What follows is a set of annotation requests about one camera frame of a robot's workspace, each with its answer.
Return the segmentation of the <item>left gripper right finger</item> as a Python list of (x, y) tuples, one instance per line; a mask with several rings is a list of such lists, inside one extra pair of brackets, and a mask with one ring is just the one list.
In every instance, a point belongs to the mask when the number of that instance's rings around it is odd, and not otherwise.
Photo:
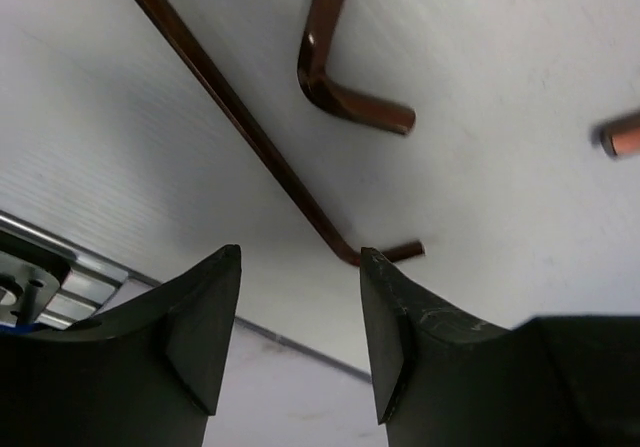
[(639, 320), (538, 316), (505, 329), (361, 254), (377, 419), (392, 446), (635, 446)]

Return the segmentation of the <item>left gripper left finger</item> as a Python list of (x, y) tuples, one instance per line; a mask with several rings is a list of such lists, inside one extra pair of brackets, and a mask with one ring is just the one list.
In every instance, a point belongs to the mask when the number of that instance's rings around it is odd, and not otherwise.
[(227, 245), (57, 331), (1, 337), (5, 446), (199, 446), (218, 405), (241, 284)]

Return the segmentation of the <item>brown hex key long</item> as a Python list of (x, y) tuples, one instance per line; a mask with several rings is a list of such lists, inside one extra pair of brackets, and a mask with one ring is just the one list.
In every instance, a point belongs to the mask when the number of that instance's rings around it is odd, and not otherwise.
[[(359, 266), (359, 252), (349, 245), (331, 222), (171, 3), (168, 0), (134, 1), (329, 249), (341, 261)], [(327, 74), (327, 59), (344, 1), (311, 1), (297, 61), (296, 75), (301, 91), (311, 104), (329, 115), (407, 136), (416, 121), (412, 108), (349, 89)]]

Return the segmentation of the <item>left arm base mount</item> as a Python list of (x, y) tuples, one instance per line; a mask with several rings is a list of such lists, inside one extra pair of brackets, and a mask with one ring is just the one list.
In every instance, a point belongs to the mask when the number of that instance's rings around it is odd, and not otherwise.
[(130, 279), (124, 266), (1, 213), (1, 327), (65, 330), (97, 314)]

